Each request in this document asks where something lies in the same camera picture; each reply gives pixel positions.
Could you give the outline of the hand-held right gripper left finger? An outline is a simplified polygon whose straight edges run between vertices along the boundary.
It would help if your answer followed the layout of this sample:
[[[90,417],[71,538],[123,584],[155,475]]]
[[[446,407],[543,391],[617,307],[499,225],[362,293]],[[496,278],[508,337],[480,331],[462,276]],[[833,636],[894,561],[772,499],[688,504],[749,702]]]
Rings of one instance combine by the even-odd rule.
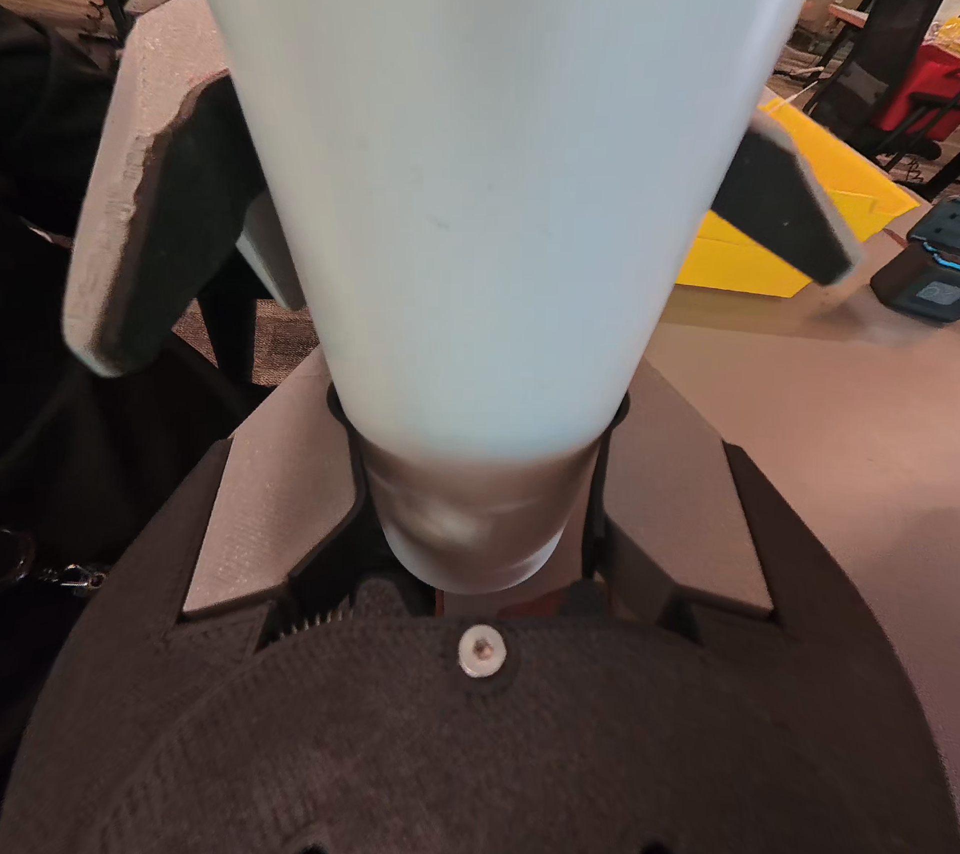
[[[314,349],[234,430],[186,618],[275,593],[351,515],[358,481],[331,388],[324,353]]]

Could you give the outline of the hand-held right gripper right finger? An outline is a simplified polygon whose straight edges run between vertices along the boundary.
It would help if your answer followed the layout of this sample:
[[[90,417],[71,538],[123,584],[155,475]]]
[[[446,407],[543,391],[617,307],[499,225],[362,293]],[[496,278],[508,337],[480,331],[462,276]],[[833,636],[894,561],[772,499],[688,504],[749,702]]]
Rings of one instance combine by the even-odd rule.
[[[587,515],[585,570],[623,613],[772,614],[723,439],[645,359],[602,439]]]

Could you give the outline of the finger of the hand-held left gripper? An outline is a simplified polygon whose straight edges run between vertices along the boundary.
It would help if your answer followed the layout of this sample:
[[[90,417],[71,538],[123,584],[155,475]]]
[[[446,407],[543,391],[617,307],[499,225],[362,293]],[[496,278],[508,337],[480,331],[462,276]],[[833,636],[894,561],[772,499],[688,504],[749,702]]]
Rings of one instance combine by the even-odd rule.
[[[63,335],[96,374],[149,365],[196,301],[251,378],[258,301],[306,298],[207,0],[129,0],[133,25],[82,203]]]
[[[855,272],[861,244],[788,130],[755,106],[709,212],[819,287]]]

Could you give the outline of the white bottle with black cap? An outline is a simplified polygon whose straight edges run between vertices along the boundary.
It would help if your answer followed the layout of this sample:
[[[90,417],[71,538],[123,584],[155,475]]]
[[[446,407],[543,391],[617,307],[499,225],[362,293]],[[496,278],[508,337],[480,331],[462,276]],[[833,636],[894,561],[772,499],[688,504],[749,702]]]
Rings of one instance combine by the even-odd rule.
[[[390,548],[556,548],[803,0],[207,0]]]

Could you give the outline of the yellow plastic bin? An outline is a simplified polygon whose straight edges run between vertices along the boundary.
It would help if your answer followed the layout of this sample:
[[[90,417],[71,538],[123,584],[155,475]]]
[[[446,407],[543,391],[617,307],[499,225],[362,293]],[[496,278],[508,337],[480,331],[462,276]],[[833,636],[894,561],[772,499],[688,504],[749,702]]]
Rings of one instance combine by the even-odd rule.
[[[764,88],[758,110],[791,137],[813,175],[859,242],[919,207],[906,188],[806,116],[790,99]],[[791,298],[810,280],[785,260],[708,212],[676,284],[753,296]]]

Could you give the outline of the black device case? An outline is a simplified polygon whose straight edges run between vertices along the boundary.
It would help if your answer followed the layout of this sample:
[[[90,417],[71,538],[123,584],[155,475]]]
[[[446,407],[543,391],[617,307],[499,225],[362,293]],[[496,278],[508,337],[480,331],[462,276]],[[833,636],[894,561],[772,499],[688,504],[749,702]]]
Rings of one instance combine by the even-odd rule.
[[[884,307],[949,325],[959,320],[959,199],[936,203],[909,231],[899,253],[870,278]]]

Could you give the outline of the red storage bin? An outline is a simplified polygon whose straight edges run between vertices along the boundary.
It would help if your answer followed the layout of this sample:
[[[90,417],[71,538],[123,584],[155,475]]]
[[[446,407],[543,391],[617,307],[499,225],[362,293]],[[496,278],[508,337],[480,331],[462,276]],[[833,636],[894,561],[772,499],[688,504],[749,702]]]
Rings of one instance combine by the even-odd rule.
[[[959,124],[958,40],[922,44],[888,103],[868,125],[876,130],[920,134],[940,144]]]

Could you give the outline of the person's black clothing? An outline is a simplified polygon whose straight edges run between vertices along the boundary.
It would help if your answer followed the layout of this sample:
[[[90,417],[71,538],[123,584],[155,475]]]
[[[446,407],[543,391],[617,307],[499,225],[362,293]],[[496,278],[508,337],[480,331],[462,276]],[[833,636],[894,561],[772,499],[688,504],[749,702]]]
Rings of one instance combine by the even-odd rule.
[[[210,447],[272,388],[175,334],[138,373],[93,375],[62,310],[114,79],[53,28],[1,11],[1,784],[86,606],[32,568],[112,567]]]

